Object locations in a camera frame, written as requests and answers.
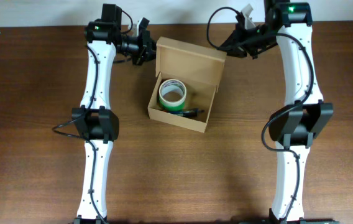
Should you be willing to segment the black marker pen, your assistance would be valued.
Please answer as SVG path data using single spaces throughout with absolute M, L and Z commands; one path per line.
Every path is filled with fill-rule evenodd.
M 191 110 L 180 111 L 179 115 L 186 118 L 194 118 L 194 117 L 197 117 L 200 113 L 204 113 L 204 110 L 195 108 Z

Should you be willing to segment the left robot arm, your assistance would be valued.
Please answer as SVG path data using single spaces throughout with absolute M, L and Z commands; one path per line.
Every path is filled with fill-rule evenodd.
M 121 30 L 124 11 L 103 4 L 101 17 L 85 27 L 88 72 L 80 106 L 71 112 L 78 138 L 84 141 L 83 192 L 74 223 L 107 223 L 106 181 L 111 151 L 119 135 L 119 118 L 111 111 L 111 70 L 117 54 L 134 65 L 156 58 L 156 41 L 147 28 L 149 20 L 138 21 L 136 35 Z

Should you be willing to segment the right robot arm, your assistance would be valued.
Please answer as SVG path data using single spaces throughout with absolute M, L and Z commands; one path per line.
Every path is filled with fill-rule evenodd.
M 307 2 L 265 1 L 265 22 L 255 25 L 250 4 L 236 12 L 236 26 L 218 46 L 228 56 L 257 58 L 273 47 L 282 55 L 284 106 L 261 132 L 262 144 L 277 155 L 277 183 L 272 206 L 262 223 L 309 223 L 303 210 L 306 161 L 314 140 L 333 116 L 324 101 L 313 62 L 313 20 Z

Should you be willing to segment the white masking tape roll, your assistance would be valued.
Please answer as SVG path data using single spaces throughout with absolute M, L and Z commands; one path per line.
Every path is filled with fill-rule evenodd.
M 158 95 L 165 95 L 170 92 L 175 92 L 187 97 L 187 89 L 185 84 L 177 79 L 165 80 L 158 89 Z

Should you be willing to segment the blue pen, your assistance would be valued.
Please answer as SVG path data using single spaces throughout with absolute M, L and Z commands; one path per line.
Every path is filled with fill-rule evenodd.
M 190 110 L 178 110 L 178 111 L 169 111 L 170 114 L 174 114 L 182 117 L 195 117 L 199 113 L 198 108 L 190 109 Z

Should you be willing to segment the brown cardboard box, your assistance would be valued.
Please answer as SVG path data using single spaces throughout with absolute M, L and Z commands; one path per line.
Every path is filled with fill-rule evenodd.
M 149 118 L 205 132 L 225 60 L 225 52 L 160 37 L 157 41 L 155 65 L 157 80 L 147 107 Z M 187 97 L 184 110 L 198 108 L 204 110 L 204 113 L 194 118 L 186 118 L 161 111 L 158 89 L 168 79 L 177 79 L 185 84 Z

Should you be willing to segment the green tape roll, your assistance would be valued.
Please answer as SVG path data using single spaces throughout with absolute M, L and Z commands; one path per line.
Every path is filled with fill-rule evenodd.
M 167 111 L 179 111 L 185 106 L 186 96 L 170 92 L 165 95 L 159 95 L 158 100 L 162 109 Z

